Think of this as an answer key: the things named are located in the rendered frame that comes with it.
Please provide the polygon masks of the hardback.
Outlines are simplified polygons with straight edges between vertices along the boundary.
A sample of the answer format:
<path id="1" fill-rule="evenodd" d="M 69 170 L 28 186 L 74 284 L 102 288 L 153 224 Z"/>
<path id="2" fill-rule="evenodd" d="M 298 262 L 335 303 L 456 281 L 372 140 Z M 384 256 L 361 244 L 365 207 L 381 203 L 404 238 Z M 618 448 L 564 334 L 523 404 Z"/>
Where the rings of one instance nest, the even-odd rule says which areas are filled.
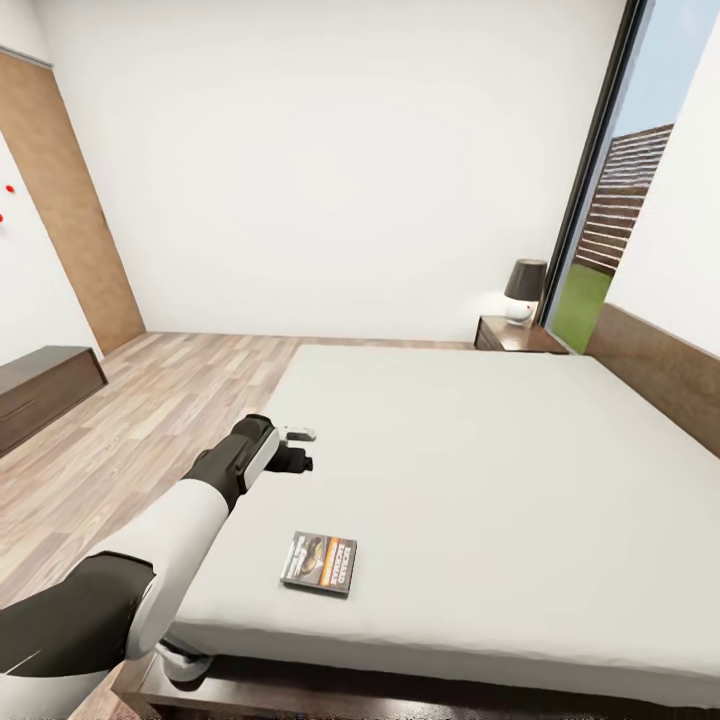
<path id="1" fill-rule="evenodd" d="M 350 593 L 357 542 L 296 532 L 280 573 L 283 583 Z"/>

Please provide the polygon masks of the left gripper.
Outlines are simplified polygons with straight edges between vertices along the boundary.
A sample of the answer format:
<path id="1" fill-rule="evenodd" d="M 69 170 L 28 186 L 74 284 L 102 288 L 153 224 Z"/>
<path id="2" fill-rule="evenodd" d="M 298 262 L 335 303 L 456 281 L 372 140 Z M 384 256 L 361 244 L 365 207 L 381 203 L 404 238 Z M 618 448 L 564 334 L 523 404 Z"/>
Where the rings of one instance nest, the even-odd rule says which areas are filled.
<path id="1" fill-rule="evenodd" d="M 273 473 L 304 473 L 313 471 L 313 458 L 306 457 L 302 447 L 289 447 L 282 442 L 283 455 L 277 463 L 265 467 L 265 471 Z"/>

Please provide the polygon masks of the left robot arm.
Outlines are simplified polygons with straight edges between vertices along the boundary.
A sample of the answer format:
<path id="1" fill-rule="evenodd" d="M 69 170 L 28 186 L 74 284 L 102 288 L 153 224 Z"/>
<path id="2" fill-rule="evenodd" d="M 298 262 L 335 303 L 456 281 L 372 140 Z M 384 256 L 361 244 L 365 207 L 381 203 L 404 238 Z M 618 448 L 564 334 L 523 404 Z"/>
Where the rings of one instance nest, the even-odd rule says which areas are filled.
<path id="1" fill-rule="evenodd" d="M 153 505 L 57 585 L 0 609 L 0 720 L 69 720 L 125 660 L 163 638 L 241 495 L 258 476 L 313 471 L 289 441 L 309 425 L 249 413 Z"/>

